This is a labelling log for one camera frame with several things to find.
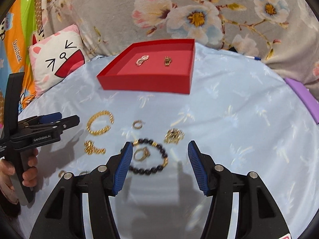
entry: finger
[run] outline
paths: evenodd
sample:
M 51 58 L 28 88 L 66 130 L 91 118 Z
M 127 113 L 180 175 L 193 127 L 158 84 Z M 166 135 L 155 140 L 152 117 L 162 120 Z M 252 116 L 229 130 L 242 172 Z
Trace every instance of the finger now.
M 13 175 L 15 172 L 14 166 L 5 159 L 0 160 L 0 172 L 6 175 Z
M 39 150 L 37 148 L 33 149 L 33 154 L 37 156 L 39 154 Z
M 36 178 L 32 179 L 31 181 L 22 182 L 23 186 L 26 186 L 26 187 L 34 187 L 37 185 L 37 183 L 38 183 L 38 180 Z
M 28 165 L 30 167 L 36 166 L 38 164 L 38 158 L 36 156 L 29 156 Z
M 22 174 L 22 178 L 25 181 L 31 181 L 38 175 L 38 169 L 36 167 L 31 167 Z

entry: white and pink pillow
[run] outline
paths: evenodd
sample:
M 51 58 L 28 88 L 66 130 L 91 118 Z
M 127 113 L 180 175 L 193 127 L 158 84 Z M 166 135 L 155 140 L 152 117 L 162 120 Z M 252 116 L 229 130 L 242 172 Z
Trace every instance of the white and pink pillow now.
M 89 61 L 79 28 L 71 25 L 29 47 L 36 97 Z

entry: silver screw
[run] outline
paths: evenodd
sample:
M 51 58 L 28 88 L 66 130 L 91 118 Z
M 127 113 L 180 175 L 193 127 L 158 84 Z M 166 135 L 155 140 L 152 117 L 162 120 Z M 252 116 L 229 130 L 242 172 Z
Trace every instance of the silver screw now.
M 224 170 L 224 167 L 221 166 L 220 164 L 215 165 L 215 170 L 218 172 L 222 172 Z
M 68 179 L 72 178 L 72 173 L 67 172 L 66 174 L 64 174 L 63 177 L 64 177 L 66 180 L 68 180 Z
M 98 167 L 99 172 L 105 172 L 107 170 L 107 167 L 105 165 L 101 165 Z
M 250 172 L 250 173 L 249 173 L 249 176 L 252 177 L 253 179 L 255 179 L 255 178 L 258 177 L 258 174 L 255 173 L 255 172 Z

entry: red mouth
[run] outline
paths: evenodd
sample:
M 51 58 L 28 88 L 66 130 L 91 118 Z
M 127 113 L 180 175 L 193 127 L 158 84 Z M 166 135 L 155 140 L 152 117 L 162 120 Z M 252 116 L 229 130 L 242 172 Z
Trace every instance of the red mouth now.
M 80 66 L 84 65 L 84 55 L 81 50 L 77 50 L 71 55 L 57 70 L 56 76 L 65 78 L 73 71 L 77 70 Z

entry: black bead bracelet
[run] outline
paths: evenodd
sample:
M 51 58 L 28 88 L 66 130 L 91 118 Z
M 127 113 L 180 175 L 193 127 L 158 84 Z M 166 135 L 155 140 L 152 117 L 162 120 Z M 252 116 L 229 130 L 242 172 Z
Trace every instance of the black bead bracelet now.
M 157 173 L 158 171 L 161 172 L 164 169 L 164 167 L 168 164 L 168 159 L 167 159 L 168 155 L 165 149 L 163 148 L 161 144 L 156 143 L 154 140 L 145 138 L 145 139 L 135 140 L 134 142 L 131 142 L 131 143 L 133 146 L 148 144 L 152 147 L 155 147 L 159 150 L 160 154 L 162 155 L 162 158 L 164 159 L 164 162 L 162 165 L 159 165 L 157 167 L 152 167 L 151 169 L 143 169 L 143 168 L 137 169 L 130 165 L 129 170 L 132 171 L 134 174 L 151 175 L 152 173 Z

